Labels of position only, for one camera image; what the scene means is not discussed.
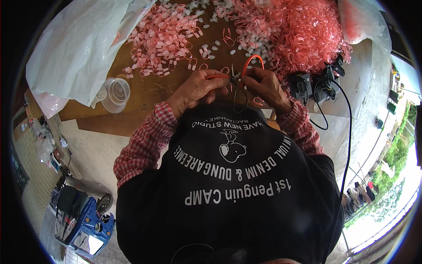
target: snoopy graphic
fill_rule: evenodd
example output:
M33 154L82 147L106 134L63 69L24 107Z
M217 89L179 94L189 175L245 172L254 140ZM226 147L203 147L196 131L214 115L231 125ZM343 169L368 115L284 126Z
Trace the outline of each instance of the snoopy graphic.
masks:
M236 133L238 131L231 129L223 129L224 132L220 132L227 138L226 144L220 145L220 154L221 156L230 163L235 163L240 156L246 154L246 146L234 142L236 140Z

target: tiled wall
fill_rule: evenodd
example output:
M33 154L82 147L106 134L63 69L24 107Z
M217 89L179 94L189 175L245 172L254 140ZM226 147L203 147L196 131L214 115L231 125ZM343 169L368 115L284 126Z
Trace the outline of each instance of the tiled wall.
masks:
M30 179L24 190L22 203L35 232L39 235L44 212L60 174L56 174L37 160L36 138L29 127L17 141L13 139L13 142L22 168Z

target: red plaid shirt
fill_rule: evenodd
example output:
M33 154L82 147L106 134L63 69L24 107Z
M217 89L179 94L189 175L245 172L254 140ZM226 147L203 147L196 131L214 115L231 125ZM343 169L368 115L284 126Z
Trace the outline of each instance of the red plaid shirt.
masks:
M308 155L325 155L319 144L319 135L309 123L308 109L298 101L290 100L293 110L277 117L280 129ZM163 148L175 131L177 120L166 102L155 105L144 123L133 133L129 144L114 162L117 189L145 169L156 169Z

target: black wire bundle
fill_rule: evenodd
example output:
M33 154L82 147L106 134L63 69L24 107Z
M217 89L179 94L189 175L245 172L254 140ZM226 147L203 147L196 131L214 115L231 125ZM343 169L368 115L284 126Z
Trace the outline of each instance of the black wire bundle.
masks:
M351 140L352 140L352 108L350 107L350 103L349 100L347 99L346 94L344 93L343 89L341 88L341 86L336 83L334 80L327 78L329 81L331 81L332 83L335 83L339 88L340 91L343 93L344 98L346 99L347 102L347 106L349 107L349 115L350 115L350 124L349 124L349 148L348 148L348 152L347 152L347 162L346 162L346 167L344 169L344 174L343 174L343 180L341 182L341 188L340 188L340 197L338 198L338 203L336 206L336 211L334 212L334 218L333 221L335 221L335 224L333 226L333 234L331 235L331 242L330 242L330 246L327 247L327 250L325 252L325 257L324 257L324 261L322 262L322 264L325 264L330 248L331 248L331 244L333 243L333 238L334 238L334 234L335 234L335 230L337 228L337 223L338 223L338 216L340 214L340 210L341 210L341 198L343 197L343 193L344 193L344 185L346 183L346 174L347 174L347 168L349 167L349 163L350 163L350 144L351 144Z
M325 81L325 85L324 85L324 86L322 86L322 87L320 87L320 88L318 88L318 84L319 84L321 81L323 81L323 80ZM331 80L331 79L330 79L330 78L328 78L327 76L324 76L324 77L321 77L321 79L319 79L319 80L316 82L316 84L315 84L315 91L314 91L314 93L313 93L314 101L315 101L316 105L318 106L319 111L321 112L322 117L324 118L324 120L325 120L325 124L326 124L326 126L327 126L327 127L326 127L326 128L320 127L320 126L319 126L319 125L317 125L314 121L312 121L312 119L309 119L309 121L310 121L312 124L314 124L316 127L320 128L320 129L322 129L322 130L328 130L328 121L327 121L327 119L325 118L325 115L324 115L324 113L322 112L322 109L321 109L321 107L319 106L318 100L316 99L315 95L316 95L316 93L317 93L317 92L319 92L319 91L328 90L328 96L327 96L327 98L326 98L325 100L330 100L330 99L334 100L334 98L335 98L335 91L331 88L331 86L330 86L330 84L329 84L328 82L334 82L334 83L338 86L338 84L337 84L335 81ZM304 100L304 101L303 101L304 106L306 106L306 104L308 103L308 97L309 97L309 95L308 95L308 89L306 89L306 100Z

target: wrist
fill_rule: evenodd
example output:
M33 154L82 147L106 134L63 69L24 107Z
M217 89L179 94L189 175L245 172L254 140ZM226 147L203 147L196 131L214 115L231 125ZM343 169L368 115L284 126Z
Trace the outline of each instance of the wrist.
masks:
M171 108L171 111L173 112L173 115L176 119L179 119L187 109L187 106L184 101L175 96L174 94L170 98L168 98L166 103Z
M289 114L293 110L293 104L287 99L285 102L278 104L274 109L277 116Z

